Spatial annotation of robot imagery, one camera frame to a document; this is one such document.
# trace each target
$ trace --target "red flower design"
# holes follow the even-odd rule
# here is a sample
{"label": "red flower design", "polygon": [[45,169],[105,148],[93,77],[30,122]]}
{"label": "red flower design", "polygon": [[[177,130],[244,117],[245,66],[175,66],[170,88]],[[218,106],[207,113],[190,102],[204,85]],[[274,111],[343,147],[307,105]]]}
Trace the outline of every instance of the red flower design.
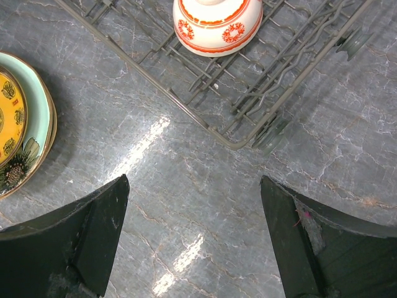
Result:
{"label": "red flower design", "polygon": [[194,33],[192,27],[185,20],[178,21],[178,30],[184,38],[192,40],[194,38]]}
{"label": "red flower design", "polygon": [[238,22],[231,24],[222,34],[222,38],[227,43],[236,42],[244,34],[246,30],[244,24]]}

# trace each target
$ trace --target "light green plate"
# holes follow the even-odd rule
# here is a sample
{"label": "light green plate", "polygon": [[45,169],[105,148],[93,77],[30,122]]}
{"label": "light green plate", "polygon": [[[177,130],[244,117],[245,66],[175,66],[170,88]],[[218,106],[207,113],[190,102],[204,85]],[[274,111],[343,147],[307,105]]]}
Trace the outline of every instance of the light green plate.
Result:
{"label": "light green plate", "polygon": [[0,65],[7,68],[24,90],[29,122],[22,146],[16,155],[0,168],[0,199],[14,192],[28,180],[41,164],[51,135],[53,109],[51,98],[36,71],[8,53],[0,52]]}

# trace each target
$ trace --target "ceramic lid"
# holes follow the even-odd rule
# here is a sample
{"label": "ceramic lid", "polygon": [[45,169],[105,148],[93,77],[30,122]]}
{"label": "ceramic lid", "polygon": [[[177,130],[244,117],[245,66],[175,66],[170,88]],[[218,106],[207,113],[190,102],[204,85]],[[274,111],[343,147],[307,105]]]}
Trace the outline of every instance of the ceramic lid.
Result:
{"label": "ceramic lid", "polygon": [[27,126],[27,105],[19,83],[0,66],[0,167],[22,144]]}

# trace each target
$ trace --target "metal wire rack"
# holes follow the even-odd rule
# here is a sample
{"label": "metal wire rack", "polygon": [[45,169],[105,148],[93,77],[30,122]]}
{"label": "metal wire rack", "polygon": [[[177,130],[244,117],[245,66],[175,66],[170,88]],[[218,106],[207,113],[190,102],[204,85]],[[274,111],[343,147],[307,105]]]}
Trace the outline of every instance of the metal wire rack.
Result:
{"label": "metal wire rack", "polygon": [[[262,0],[254,39],[232,55],[206,58],[178,41],[171,0],[55,1],[220,143],[238,150],[251,142],[266,154],[285,138],[285,101],[332,47],[350,60],[368,40],[352,25],[373,2]],[[136,36],[139,52],[125,42]]]}

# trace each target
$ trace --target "gray stone floor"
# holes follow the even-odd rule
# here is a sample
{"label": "gray stone floor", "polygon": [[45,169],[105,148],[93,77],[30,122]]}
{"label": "gray stone floor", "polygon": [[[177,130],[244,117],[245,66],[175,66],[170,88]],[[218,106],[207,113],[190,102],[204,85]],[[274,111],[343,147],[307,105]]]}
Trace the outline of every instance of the gray stone floor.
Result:
{"label": "gray stone floor", "polygon": [[53,1],[2,0],[0,49],[42,75],[58,136],[35,176],[0,201],[0,226],[127,173],[130,199],[106,297],[283,297],[261,175],[397,224],[396,16],[396,1],[376,1],[363,22],[377,36],[351,62],[326,57],[305,81],[288,146],[264,158],[219,145]]}

